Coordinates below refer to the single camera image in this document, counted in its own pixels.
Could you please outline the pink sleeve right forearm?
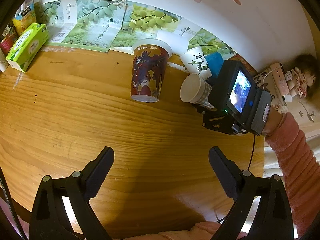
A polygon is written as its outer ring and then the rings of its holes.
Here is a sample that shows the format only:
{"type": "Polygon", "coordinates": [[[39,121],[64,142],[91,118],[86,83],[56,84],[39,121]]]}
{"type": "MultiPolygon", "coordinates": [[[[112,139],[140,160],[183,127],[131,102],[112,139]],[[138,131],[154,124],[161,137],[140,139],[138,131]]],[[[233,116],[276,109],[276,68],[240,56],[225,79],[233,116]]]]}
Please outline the pink sleeve right forearm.
{"type": "Polygon", "coordinates": [[[291,113],[272,108],[263,135],[277,156],[293,222],[302,237],[319,213],[319,163],[291,113]]]}

